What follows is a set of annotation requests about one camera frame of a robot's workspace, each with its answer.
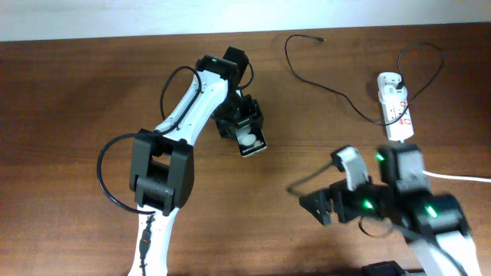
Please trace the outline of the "black smartphone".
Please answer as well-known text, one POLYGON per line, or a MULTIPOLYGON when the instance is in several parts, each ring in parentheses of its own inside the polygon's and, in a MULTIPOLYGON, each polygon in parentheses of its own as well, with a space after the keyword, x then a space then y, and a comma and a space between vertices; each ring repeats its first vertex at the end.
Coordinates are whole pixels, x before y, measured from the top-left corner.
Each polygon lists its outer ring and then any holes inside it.
POLYGON ((235 135, 242 157, 254 155, 267 148, 267 142, 262 129, 256 123, 235 129, 235 135))

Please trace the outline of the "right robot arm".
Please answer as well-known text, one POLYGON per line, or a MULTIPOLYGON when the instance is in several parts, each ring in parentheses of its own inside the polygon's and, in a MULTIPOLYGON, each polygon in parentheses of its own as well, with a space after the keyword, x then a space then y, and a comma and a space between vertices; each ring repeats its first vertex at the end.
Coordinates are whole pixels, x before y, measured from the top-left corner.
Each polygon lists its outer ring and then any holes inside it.
POLYGON ((346 176, 303 195, 300 206, 322 225, 336 214, 342 224, 373 219, 398 231, 426 275, 480 275, 476 245, 457 198, 433 194, 423 154, 414 143, 377 148, 381 184, 369 176, 359 151, 351 145, 331 154, 331 164, 346 176))

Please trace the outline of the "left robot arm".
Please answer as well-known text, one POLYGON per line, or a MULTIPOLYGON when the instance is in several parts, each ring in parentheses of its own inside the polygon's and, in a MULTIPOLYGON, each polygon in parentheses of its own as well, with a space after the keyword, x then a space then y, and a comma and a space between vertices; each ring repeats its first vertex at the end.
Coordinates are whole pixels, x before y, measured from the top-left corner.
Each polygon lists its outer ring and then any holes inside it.
POLYGON ((228 47, 223 57, 204 56, 192 67, 193 81, 174 111, 154 130, 139 131, 130 168, 139 213, 130 274, 168 273, 173 223, 193 189, 193 149, 209 119, 222 138, 237 142, 241 156, 266 149, 259 103, 239 84, 251 66, 239 48, 228 47))

